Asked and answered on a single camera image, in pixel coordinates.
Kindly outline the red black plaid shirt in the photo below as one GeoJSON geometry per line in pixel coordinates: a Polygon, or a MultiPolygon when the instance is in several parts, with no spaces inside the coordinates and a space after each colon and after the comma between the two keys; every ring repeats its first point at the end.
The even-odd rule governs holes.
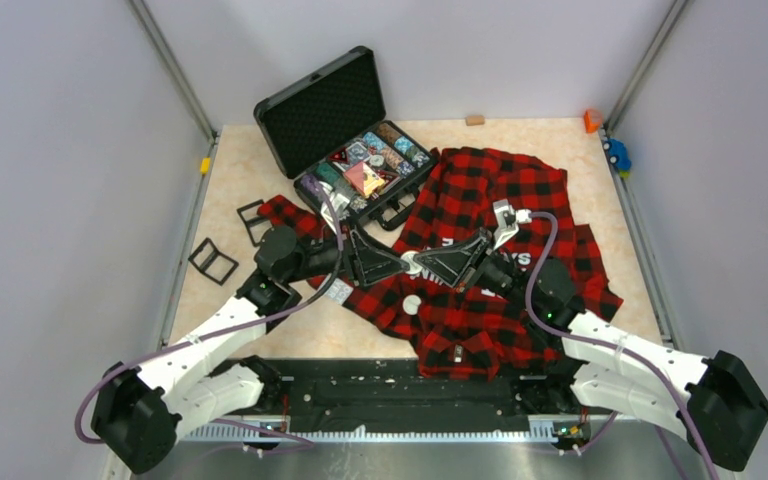
{"type": "MultiPolygon", "coordinates": [[[[436,166],[395,241],[396,251],[448,246],[480,228],[494,230],[497,200],[548,212],[556,225],[538,219],[504,250],[526,271],[552,241],[551,254],[568,268],[585,307],[604,320],[614,317],[622,300],[610,290],[590,227],[573,218],[565,170],[534,156],[489,148],[446,148],[433,156],[436,166]]],[[[343,307],[383,334],[409,342],[426,377],[491,379],[503,367],[527,368],[557,358],[556,351],[532,339],[522,308],[478,287],[457,293],[426,272],[357,287],[343,307]],[[402,310],[403,298],[411,294],[422,300],[414,316],[402,310]]]]}

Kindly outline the black square brooch box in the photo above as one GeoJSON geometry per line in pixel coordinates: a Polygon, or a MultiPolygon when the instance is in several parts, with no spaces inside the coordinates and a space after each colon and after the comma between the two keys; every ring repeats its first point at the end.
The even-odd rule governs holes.
{"type": "Polygon", "coordinates": [[[267,232],[274,227],[273,222],[267,216],[260,213],[260,208],[264,204],[265,201],[263,199],[258,199],[236,209],[236,214],[242,222],[253,247],[261,246],[267,232]]]}

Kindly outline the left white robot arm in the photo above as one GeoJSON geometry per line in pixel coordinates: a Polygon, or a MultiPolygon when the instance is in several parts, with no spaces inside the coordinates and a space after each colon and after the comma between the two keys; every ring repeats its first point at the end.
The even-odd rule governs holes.
{"type": "Polygon", "coordinates": [[[274,410],[281,388],[263,361],[242,360],[224,372],[218,368],[264,336],[269,323],[311,305],[292,284],[347,275],[359,286],[371,286],[418,272],[414,256],[397,253],[352,226],[311,245],[286,225],[270,228],[255,253],[255,270],[218,311],[177,343],[105,372],[89,396],[97,440],[132,473],[144,474],[187,434],[232,411],[274,410]]]}

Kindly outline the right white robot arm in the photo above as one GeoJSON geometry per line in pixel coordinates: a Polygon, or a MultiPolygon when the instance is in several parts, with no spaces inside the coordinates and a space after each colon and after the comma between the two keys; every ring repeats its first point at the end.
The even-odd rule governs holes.
{"type": "Polygon", "coordinates": [[[720,350],[711,357],[645,340],[588,310],[548,241],[531,270],[510,266],[496,237],[480,230],[452,245],[406,253],[413,270],[443,284],[490,290],[522,308],[529,326],[573,363],[546,385],[549,404],[580,404],[632,416],[683,437],[704,460],[742,472],[768,423],[768,399],[746,363],[720,350]]]}

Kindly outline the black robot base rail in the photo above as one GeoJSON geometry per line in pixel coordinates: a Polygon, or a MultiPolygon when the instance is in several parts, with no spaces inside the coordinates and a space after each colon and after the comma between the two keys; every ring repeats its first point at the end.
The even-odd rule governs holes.
{"type": "Polygon", "coordinates": [[[588,423],[584,407],[544,368],[504,367],[492,379],[423,377],[413,359],[267,359],[275,371],[266,397],[237,408],[241,418],[271,417],[296,435],[526,432],[544,418],[588,423]]]}

